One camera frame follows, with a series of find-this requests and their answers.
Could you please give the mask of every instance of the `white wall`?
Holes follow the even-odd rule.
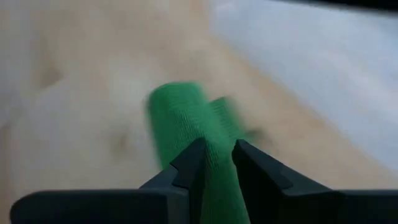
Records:
[[[369,155],[398,172],[398,17],[213,0],[213,25]]]

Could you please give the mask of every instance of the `blurred background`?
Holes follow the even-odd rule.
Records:
[[[211,1],[217,33],[398,172],[398,16],[329,5]]]
[[[282,1],[0,0],[0,211],[143,184],[159,171],[146,97],[185,80],[322,184],[397,188],[397,37],[390,12]]]

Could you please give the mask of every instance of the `wooden floor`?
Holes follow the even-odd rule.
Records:
[[[146,98],[184,80],[202,83],[209,98],[232,97],[247,127],[262,130],[261,149],[322,184],[398,186],[386,168],[215,38],[200,4],[166,2],[21,1],[26,9],[8,11],[27,10],[29,19],[1,27],[14,59],[5,74],[20,102],[0,132],[3,214],[36,190],[143,184],[159,171]]]

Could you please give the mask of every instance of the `microfiber cloth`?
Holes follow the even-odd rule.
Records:
[[[208,152],[202,223],[249,223],[231,152],[244,129],[227,98],[208,102],[196,83],[169,83],[149,97],[148,114],[162,168],[192,141],[204,137]]]

